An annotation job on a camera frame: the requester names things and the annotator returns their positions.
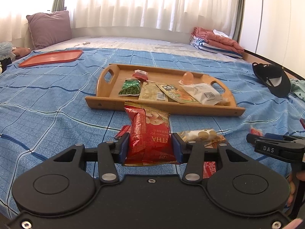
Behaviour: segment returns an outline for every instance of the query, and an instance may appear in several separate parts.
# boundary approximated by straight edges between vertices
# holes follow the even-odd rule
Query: blue checkered blanket
[[[214,128],[232,146],[282,175],[290,171],[289,164],[255,153],[246,142],[250,127],[264,133],[304,133],[299,119],[305,103],[292,95],[272,95],[246,62],[103,48],[85,48],[78,60],[68,63],[19,68],[22,61],[0,75],[0,213],[7,217],[18,213],[11,187],[19,175],[75,143],[96,147],[130,124],[125,112],[92,110],[84,99],[95,95],[100,73],[109,63],[182,69],[218,78],[232,91],[237,104],[246,108],[245,113],[238,118],[171,115],[172,132]],[[117,165],[120,178],[128,173],[182,174],[184,168],[170,164]],[[87,172],[97,177],[97,164],[89,162]]]

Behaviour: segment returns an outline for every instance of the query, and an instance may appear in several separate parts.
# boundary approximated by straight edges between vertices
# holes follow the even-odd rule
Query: beige snack packet
[[[222,100],[221,94],[210,84],[181,85],[181,87],[201,104],[215,105]]]
[[[144,82],[139,99],[168,102],[167,96],[158,88],[155,82]]]
[[[179,90],[175,86],[169,84],[157,84],[157,86],[165,93],[165,95],[167,95],[169,98],[173,99],[174,101],[177,101],[179,103],[200,104],[200,102],[196,101],[183,89]]]

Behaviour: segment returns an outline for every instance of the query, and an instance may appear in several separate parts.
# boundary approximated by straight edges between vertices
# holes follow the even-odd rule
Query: sheer curtain
[[[233,36],[238,0],[65,0],[72,28],[147,27],[190,33],[195,26]]]
[[[27,15],[37,12],[48,13],[53,0],[1,0],[0,5],[0,42],[25,37]]]

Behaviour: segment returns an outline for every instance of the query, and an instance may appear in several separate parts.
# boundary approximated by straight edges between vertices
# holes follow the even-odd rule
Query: white snack package
[[[221,94],[206,83],[181,85],[181,87],[201,104],[215,105],[222,100]]]

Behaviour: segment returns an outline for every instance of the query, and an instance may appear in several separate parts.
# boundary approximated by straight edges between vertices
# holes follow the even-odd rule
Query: green snack packet
[[[126,79],[123,83],[123,87],[119,92],[119,96],[125,95],[140,95],[140,81],[137,79]]]

